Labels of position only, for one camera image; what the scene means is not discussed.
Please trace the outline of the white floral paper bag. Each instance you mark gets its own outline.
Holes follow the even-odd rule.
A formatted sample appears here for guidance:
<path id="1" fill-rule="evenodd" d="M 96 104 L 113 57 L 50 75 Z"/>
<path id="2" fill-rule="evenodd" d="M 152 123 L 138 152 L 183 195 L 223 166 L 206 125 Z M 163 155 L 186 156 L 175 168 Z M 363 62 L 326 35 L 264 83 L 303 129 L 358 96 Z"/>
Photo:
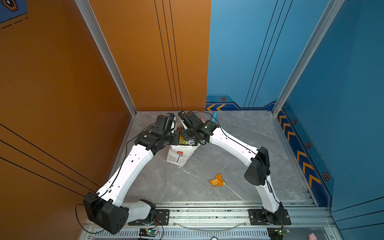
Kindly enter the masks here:
<path id="1" fill-rule="evenodd" d="M 181 130 L 183 130 L 183 127 L 180 127 L 177 129 L 179 131 L 179 140 L 180 140 L 180 135 Z M 170 145 L 169 146 L 169 151 L 167 155 L 166 162 L 172 163 L 174 165 L 177 165 L 179 167 L 183 167 L 186 162 L 190 159 L 190 157 L 195 153 L 195 151 L 198 149 L 200 146 L 200 143 L 198 146 L 181 146 L 179 145 Z"/>

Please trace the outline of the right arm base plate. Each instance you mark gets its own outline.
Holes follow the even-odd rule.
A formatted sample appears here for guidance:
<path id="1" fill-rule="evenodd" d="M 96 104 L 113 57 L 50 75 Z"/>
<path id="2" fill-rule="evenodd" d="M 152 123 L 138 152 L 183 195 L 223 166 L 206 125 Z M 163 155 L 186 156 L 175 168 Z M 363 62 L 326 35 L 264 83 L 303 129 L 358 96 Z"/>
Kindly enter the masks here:
<path id="1" fill-rule="evenodd" d="M 286 209 L 270 213 L 264 209 L 249 209 L 248 210 L 250 223 L 252 226 L 256 225 L 285 225 L 292 224 L 289 213 Z"/>

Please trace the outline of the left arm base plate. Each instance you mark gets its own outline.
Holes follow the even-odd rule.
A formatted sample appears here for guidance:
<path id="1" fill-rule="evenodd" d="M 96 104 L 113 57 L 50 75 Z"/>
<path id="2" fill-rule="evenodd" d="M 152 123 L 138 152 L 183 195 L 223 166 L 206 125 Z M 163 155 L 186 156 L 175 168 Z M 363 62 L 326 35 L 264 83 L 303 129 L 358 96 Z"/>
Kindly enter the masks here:
<path id="1" fill-rule="evenodd" d="M 149 216 L 144 220 L 136 220 L 128 223 L 129 226 L 155 226 L 161 224 L 162 226 L 167 226 L 170 219 L 170 210 L 169 209 L 156 209 L 151 211 Z"/>

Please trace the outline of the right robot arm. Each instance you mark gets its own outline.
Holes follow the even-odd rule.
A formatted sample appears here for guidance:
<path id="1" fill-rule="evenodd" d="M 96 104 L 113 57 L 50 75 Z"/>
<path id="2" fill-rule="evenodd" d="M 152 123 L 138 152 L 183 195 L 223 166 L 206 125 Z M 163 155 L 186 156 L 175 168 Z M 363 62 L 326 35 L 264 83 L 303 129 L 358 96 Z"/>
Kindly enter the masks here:
<path id="1" fill-rule="evenodd" d="M 201 144 L 216 145 L 248 167 L 244 177 L 256 187 L 262 200 L 263 221 L 269 225 L 281 224 L 285 209 L 272 185 L 268 150 L 264 147 L 253 147 L 235 138 L 222 128 L 218 120 L 203 122 L 193 111 L 180 111 L 178 116 L 184 126 L 182 135 L 185 140 L 195 138 Z"/>

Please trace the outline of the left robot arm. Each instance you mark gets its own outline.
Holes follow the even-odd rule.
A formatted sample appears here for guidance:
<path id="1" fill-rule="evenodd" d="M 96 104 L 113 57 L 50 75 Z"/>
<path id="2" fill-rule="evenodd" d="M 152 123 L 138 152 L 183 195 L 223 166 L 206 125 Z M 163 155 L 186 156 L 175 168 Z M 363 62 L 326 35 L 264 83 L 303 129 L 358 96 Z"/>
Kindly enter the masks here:
<path id="1" fill-rule="evenodd" d="M 173 113 L 159 115 L 154 124 L 141 131 L 134 139 L 134 145 L 113 176 L 94 194 L 87 193 L 82 205 L 88 219 L 103 230 L 117 234 L 126 223 L 143 221 L 151 224 L 155 220 L 156 205 L 141 199 L 123 206 L 131 185 L 155 154 L 168 145 L 179 142 L 175 131 Z"/>

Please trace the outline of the green Fox's tea candy bag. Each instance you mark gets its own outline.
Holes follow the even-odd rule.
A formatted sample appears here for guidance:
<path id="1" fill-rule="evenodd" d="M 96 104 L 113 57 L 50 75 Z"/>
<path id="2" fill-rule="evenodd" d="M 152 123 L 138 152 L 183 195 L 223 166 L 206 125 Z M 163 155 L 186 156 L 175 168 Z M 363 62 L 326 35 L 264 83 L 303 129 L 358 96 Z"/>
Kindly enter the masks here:
<path id="1" fill-rule="evenodd" d="M 191 138 L 189 140 L 185 140 L 182 135 L 180 135 L 179 145 L 181 146 L 198 146 L 199 141 L 196 138 Z"/>

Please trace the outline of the small orange snack packet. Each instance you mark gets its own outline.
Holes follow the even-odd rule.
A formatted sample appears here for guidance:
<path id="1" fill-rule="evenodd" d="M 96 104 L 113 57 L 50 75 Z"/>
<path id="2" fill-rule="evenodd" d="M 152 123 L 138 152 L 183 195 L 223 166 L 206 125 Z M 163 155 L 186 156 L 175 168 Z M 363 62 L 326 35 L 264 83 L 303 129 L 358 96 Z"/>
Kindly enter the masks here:
<path id="1" fill-rule="evenodd" d="M 210 183 L 214 188 L 216 188 L 217 186 L 219 186 L 219 187 L 223 187 L 223 186 L 225 186 L 225 184 L 226 184 L 226 183 L 224 182 L 224 180 L 223 180 L 221 174 L 217 174 L 215 179 L 213 179 L 213 180 L 209 180 L 209 183 Z"/>

